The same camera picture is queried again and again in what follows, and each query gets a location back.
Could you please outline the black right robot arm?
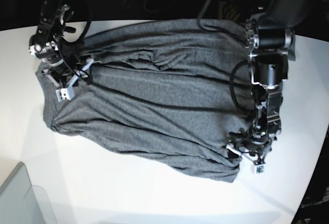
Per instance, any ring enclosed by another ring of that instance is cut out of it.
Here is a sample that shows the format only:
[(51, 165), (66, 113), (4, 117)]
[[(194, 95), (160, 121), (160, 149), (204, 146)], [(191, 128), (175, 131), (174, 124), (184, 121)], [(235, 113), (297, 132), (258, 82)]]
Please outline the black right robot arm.
[(47, 77), (57, 89), (71, 85), (78, 80), (90, 82), (87, 72), (91, 62), (75, 57), (75, 50), (83, 44), (91, 26), (87, 19), (85, 28), (74, 42), (64, 39), (64, 33), (75, 33), (74, 27), (66, 25), (73, 16), (72, 0), (45, 0), (41, 7), (40, 21), (36, 32), (29, 39), (29, 53), (41, 61), (40, 75)]

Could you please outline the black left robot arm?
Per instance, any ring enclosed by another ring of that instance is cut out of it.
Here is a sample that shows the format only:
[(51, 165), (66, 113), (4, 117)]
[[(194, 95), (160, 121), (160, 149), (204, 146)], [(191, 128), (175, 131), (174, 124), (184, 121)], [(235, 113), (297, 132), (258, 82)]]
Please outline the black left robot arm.
[[(288, 61), (294, 59), (294, 27), (309, 14), (316, 0), (271, 0), (266, 12), (252, 15), (246, 23), (248, 58), (230, 74), (229, 88), (234, 105), (251, 115), (249, 129), (230, 132), (226, 148), (263, 169), (272, 143), (281, 133), (280, 108)], [(237, 71), (248, 66), (253, 110), (243, 109), (234, 91)]]

